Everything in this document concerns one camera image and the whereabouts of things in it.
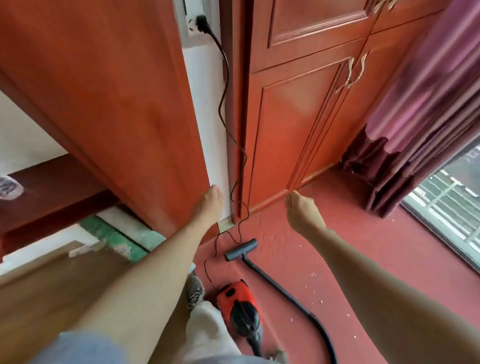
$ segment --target forearm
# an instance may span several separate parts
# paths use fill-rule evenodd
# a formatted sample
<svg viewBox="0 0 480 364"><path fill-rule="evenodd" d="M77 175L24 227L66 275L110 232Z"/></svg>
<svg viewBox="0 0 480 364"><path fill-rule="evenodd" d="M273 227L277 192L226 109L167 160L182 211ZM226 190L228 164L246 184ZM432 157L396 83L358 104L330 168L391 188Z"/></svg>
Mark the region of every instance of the forearm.
<svg viewBox="0 0 480 364"><path fill-rule="evenodd" d="M327 229L305 238L322 255L390 364L478 363L480 336L462 318L385 271Z"/></svg>
<svg viewBox="0 0 480 364"><path fill-rule="evenodd" d="M75 330L89 330L122 346L132 363L147 363L181 294L208 226L192 221L117 280Z"/></svg>

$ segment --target red floor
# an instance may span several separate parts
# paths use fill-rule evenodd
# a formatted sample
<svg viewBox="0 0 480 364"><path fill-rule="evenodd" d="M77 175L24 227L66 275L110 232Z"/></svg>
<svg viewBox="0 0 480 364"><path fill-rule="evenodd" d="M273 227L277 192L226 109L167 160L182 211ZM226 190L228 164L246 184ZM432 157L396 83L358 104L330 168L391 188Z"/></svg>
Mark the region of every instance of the red floor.
<svg viewBox="0 0 480 364"><path fill-rule="evenodd" d="M367 186L340 170L322 174L300 192L313 197L327 226L360 252L480 328L480 276L404 209L398 207L385 219L366 213ZM237 237L236 227L232 230ZM242 234L244 242L259 241L250 259L322 321L339 363L385 363L323 259L288 225L284 200L251 216L242 224ZM242 262L225 262L222 254L233 247L224 234L215 259L213 241L198 250L196 273L207 290L213 287L204 273L206 259L217 287L240 278L249 284L264 318L266 351L279 345L292 364L328 363L320 336L300 313ZM241 349L248 352L245 343Z"/></svg>

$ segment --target power cord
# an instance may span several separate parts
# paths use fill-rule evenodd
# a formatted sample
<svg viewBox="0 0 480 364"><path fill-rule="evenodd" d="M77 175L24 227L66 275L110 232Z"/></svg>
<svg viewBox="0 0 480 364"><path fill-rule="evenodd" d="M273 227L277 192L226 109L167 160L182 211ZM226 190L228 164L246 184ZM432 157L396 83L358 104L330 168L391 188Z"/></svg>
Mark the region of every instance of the power cord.
<svg viewBox="0 0 480 364"><path fill-rule="evenodd" d="M197 28L200 32L202 33L205 33L205 34L208 34L209 36L212 37L212 39L214 40L216 46L218 47L218 49L220 50L220 53L222 54L222 57L223 57L223 61L225 62L225 65L227 67L227 79L225 81L225 88L223 89L223 94L222 94L222 97L220 99L220 103L218 104L218 116L220 118L220 121L222 122L223 124L223 127L225 128L225 130L227 131L227 134L230 136L230 138L232 138L232 140L235 142L235 144L237 145L237 147L242 151L242 154L243 154L243 163L242 163L242 167L241 167L241 170L240 170L240 173L239 173L239 176L237 178L237 180L235 181L235 183L233 184L233 187L230 191L230 201L235 203L235 201L233 200L233 191L235 190L235 188L237 186L240 185L240 178L243 176L243 171L245 170L245 165L247 164L247 153L245 152L245 149L243 149L241 147L241 145L235 140L233 134L230 132L230 130L228 129L227 127L227 124L225 123L225 120L223 119L223 116L222 116L222 104L223 102L225 101L225 95L227 93L227 88L228 88L228 83L230 81L230 66L228 65L228 60L227 60L227 56L225 55L225 52L223 51L223 48L220 44L220 42L218 41L217 37L215 36L215 34L213 33L212 31L212 28L210 27L210 24L208 23L207 21L207 18L205 15L199 15L197 16L196 18L196 25L197 25ZM240 231L240 225L242 224L242 222L248 220L248 218L250 217L250 210L248 208L248 205L245 204L242 200L239 201L243 206L245 206L245 208L247 209L247 217L244 218L243 220L241 220L238 224L238 232L239 232L239 241L236 241L232 234L230 234L229 231L224 231L224 232L221 232L219 233L216 238L215 238L215 255L213 256L213 258L215 258L217 256L217 244L218 244L218 238L220 237L220 235L222 234L228 234L230 235L230 238L232 238L232 240L235 242L235 244L241 244L242 243L242 238L241 238L241 231ZM204 269L205 269L205 274L208 278L208 280L210 281L210 283L212 284L212 286L214 288L217 288L217 286L212 282L212 280L210 279L210 276L208 275L208 271L207 271L207 266L206 266L206 263L207 263L207 260L204 261Z"/></svg>

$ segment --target fist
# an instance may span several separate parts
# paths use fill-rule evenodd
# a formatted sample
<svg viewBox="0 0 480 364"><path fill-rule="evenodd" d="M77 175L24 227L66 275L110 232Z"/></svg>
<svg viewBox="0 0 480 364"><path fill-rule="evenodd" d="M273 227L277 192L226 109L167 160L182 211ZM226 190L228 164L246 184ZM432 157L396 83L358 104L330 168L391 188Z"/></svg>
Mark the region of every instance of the fist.
<svg viewBox="0 0 480 364"><path fill-rule="evenodd" d="M287 195L285 205L288 223L297 233L305 235L312 229L326 229L324 219L312 198L293 191Z"/></svg>
<svg viewBox="0 0 480 364"><path fill-rule="evenodd" d="M223 193L214 184L198 200L193 210L192 220L200 221L207 228L220 221L223 210Z"/></svg>

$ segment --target person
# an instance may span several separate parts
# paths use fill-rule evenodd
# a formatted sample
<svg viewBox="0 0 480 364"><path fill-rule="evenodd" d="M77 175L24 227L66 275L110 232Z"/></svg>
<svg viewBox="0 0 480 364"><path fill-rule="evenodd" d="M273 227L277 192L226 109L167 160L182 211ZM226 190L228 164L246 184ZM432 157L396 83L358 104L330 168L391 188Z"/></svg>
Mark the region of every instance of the person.
<svg viewBox="0 0 480 364"><path fill-rule="evenodd" d="M31 363L147 363L184 285L191 316L179 362L266 363L263 358L241 355L220 312L204 300L201 281L188 274L201 238L218 222L222 207L223 195L214 185L185 227L120 277L72 331L60 334ZM324 258L387 362L480 363L480 336L475 328L340 239L325 226L311 198L293 191L286 207L289 224Z"/></svg>

